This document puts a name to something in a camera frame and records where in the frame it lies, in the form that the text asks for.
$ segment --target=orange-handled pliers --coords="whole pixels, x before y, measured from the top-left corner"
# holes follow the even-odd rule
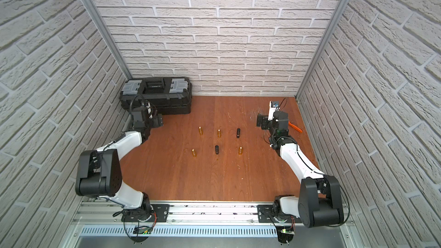
[[[296,125],[294,125],[294,124],[291,124],[291,122],[290,121],[288,121],[288,124],[291,126],[291,127],[293,127],[295,130],[297,130],[298,132],[300,132],[300,133],[302,133],[303,132],[303,130],[301,130],[300,128],[298,128]]]

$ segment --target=toolbox lid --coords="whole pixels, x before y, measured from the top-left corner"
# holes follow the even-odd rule
[[[185,79],[172,79],[169,93],[180,93],[188,89],[188,82]]]

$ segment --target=toolbox handle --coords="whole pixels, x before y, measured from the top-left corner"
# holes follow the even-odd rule
[[[147,89],[160,88],[162,91],[165,89],[165,82],[163,78],[150,78],[146,79],[145,82]]]

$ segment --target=vent grille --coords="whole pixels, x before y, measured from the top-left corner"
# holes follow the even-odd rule
[[[133,234],[137,225],[126,225],[127,233]],[[81,236],[125,236],[123,225],[85,225]],[[277,237],[271,225],[156,225],[150,237]]]

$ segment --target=wooden floor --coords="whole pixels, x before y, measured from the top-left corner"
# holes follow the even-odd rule
[[[269,101],[282,99],[194,96],[190,114],[164,115],[164,126],[152,129],[149,139],[121,160],[124,181],[151,200],[273,201],[276,195],[298,195],[297,177],[256,127],[257,114],[268,114]],[[283,111],[303,130],[290,127],[289,132],[316,165],[294,98]],[[220,147],[218,155],[215,145]]]

